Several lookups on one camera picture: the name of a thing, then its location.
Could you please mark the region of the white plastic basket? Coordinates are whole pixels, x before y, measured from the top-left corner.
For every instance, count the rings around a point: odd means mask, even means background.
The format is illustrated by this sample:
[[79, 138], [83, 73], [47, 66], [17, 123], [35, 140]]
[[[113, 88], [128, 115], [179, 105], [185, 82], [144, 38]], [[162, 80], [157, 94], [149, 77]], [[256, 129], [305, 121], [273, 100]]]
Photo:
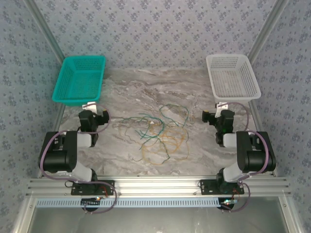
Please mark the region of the white plastic basket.
[[248, 103], [261, 97], [261, 91], [247, 56], [215, 54], [206, 57], [214, 100]]

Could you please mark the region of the teal plastic basket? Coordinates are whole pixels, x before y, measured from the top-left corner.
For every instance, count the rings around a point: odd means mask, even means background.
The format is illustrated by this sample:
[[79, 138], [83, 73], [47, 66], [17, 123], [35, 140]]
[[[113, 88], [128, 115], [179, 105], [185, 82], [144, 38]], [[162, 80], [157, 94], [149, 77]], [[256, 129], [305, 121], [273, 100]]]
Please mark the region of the teal plastic basket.
[[97, 102], [104, 79], [105, 56], [70, 56], [64, 59], [52, 100], [67, 106]]

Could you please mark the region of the black controller board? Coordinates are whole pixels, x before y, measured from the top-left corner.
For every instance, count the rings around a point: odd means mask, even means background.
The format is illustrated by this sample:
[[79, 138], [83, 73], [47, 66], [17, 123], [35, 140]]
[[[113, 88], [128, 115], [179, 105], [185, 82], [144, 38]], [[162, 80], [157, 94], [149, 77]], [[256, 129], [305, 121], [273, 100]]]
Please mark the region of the black controller board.
[[80, 201], [80, 205], [82, 207], [95, 207], [95, 206], [99, 206], [101, 203], [101, 198], [99, 197], [95, 197], [95, 198], [82, 198]]
[[233, 209], [234, 205], [237, 204], [238, 201], [233, 198], [219, 198], [219, 209], [222, 210], [231, 210]]

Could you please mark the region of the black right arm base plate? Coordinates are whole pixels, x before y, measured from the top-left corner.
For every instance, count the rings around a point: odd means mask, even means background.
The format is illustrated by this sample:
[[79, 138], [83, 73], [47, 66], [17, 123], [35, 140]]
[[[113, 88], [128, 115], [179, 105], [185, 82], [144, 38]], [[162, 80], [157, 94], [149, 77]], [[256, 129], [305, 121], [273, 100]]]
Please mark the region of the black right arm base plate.
[[202, 195], [234, 195], [244, 194], [244, 189], [237, 183], [227, 183], [218, 180], [200, 180], [199, 187]]

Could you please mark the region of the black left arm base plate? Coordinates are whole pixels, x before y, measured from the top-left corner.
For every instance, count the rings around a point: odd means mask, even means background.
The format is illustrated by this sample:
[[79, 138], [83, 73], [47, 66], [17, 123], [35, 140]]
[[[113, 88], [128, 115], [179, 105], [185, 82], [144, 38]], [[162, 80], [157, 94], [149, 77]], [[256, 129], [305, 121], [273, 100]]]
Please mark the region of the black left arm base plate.
[[70, 186], [72, 196], [112, 196], [114, 195], [114, 180], [99, 180], [76, 183]]

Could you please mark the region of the aluminium mounting rail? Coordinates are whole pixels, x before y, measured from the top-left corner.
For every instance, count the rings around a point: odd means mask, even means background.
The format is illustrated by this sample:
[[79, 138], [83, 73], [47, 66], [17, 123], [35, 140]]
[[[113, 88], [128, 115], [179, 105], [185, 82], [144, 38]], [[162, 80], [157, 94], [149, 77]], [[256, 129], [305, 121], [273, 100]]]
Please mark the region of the aluminium mounting rail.
[[[114, 180], [115, 189], [125, 197], [194, 197], [201, 195], [199, 181], [213, 179], [212, 176], [101, 176]], [[245, 180], [253, 197], [290, 196], [292, 190], [286, 178], [258, 175]], [[31, 179], [26, 189], [27, 196], [69, 197], [71, 190], [64, 181], [47, 178]]]

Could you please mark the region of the aluminium corner post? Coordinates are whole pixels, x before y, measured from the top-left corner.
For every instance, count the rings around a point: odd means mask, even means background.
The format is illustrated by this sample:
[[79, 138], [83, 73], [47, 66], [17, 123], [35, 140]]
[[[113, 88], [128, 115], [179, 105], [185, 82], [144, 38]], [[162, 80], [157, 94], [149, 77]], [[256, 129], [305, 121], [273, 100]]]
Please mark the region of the aluminium corner post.
[[44, 16], [42, 15], [38, 5], [35, 0], [23, 0], [29, 12], [31, 13], [34, 21], [38, 25], [39, 29], [43, 33], [47, 43], [49, 44], [51, 50], [53, 51], [57, 61], [62, 64], [65, 56], [59, 47], [55, 36], [53, 35], [51, 29], [49, 28]]
[[268, 39], [270, 33], [277, 24], [281, 14], [283, 13], [285, 7], [288, 5], [290, 0], [276, 0], [270, 13], [268, 14], [256, 40], [248, 53], [248, 59], [251, 64], [253, 64], [263, 48], [266, 40]]

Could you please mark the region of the grey metal frame tray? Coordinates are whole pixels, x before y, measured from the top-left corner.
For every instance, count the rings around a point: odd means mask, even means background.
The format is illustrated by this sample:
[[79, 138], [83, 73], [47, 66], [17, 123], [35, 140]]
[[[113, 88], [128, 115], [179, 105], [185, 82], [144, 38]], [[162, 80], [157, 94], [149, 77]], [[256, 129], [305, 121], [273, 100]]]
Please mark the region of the grey metal frame tray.
[[81, 208], [25, 200], [12, 233], [305, 233], [291, 198], [252, 197], [236, 213], [215, 207], [119, 207], [88, 215]]

